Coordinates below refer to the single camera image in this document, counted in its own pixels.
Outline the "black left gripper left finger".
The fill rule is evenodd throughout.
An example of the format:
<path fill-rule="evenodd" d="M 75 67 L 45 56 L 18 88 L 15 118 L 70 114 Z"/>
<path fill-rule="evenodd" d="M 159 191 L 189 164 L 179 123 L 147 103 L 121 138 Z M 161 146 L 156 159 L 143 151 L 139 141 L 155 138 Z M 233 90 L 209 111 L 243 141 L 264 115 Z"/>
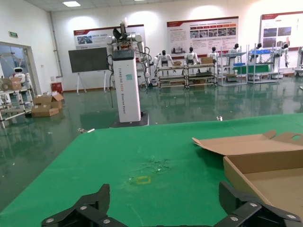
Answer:
<path fill-rule="evenodd" d="M 98 192 L 81 196 L 73 206 L 54 214 L 41 223 L 43 227 L 119 227 L 121 222 L 107 215 L 110 186 L 103 184 Z"/>

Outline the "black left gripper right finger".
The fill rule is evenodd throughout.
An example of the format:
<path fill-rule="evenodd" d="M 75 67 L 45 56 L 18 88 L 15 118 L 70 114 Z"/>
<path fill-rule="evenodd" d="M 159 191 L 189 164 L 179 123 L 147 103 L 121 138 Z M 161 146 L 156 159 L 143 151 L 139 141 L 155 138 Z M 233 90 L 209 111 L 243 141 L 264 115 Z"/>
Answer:
<path fill-rule="evenodd" d="M 219 183 L 219 202 L 227 216 L 216 227 L 300 227 L 298 215 L 265 204 L 258 197 Z"/>

